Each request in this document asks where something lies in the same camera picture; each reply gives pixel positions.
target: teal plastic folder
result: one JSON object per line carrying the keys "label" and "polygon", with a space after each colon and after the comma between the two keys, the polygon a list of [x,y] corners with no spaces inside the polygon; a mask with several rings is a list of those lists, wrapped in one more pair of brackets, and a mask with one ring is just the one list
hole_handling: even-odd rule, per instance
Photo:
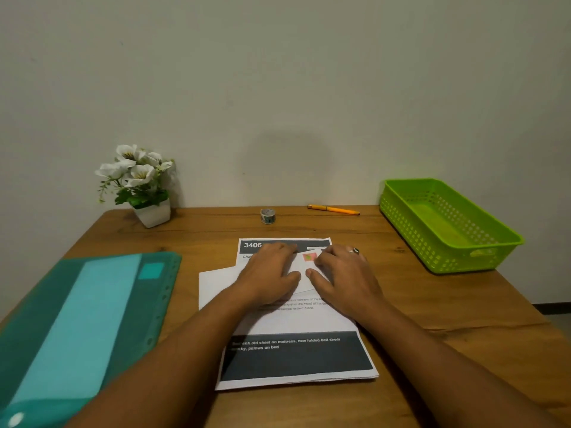
{"label": "teal plastic folder", "polygon": [[0,428],[63,426],[153,348],[180,261],[158,252],[57,263],[0,331]]}

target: pen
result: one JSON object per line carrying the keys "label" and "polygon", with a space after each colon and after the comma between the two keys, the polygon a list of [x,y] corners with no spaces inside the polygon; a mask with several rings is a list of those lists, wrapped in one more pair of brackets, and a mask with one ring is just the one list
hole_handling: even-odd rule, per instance
{"label": "pen", "polygon": [[324,210],[326,212],[345,213],[346,215],[360,215],[361,214],[361,212],[357,212],[355,210],[338,209],[336,207],[329,207],[326,205],[308,204],[307,208],[308,209],[314,209],[314,210]]}

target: dark gray banner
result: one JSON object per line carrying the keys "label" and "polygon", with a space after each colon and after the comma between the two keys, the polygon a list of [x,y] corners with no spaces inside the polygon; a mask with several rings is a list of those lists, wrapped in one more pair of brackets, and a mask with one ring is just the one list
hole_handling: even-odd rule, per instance
{"label": "dark gray banner", "polygon": [[356,331],[233,336],[221,381],[373,369]]}
{"label": "dark gray banner", "polygon": [[311,251],[312,249],[325,249],[331,243],[328,238],[318,240],[241,240],[240,254],[255,254],[264,243],[282,242],[288,245],[297,245],[298,252]]}

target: washi tape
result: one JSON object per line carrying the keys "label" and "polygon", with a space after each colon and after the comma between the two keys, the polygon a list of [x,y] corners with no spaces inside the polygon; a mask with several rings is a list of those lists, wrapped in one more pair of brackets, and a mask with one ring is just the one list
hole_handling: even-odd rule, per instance
{"label": "washi tape", "polygon": [[261,209],[260,217],[262,224],[273,224],[276,221],[276,211],[274,209]]}

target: green plastic basket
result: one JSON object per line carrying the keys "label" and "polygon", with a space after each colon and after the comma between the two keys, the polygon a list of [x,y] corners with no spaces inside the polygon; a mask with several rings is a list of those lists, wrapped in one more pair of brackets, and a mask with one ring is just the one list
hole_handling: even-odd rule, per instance
{"label": "green plastic basket", "polygon": [[496,268],[523,238],[436,179],[386,180],[382,213],[434,273]]}

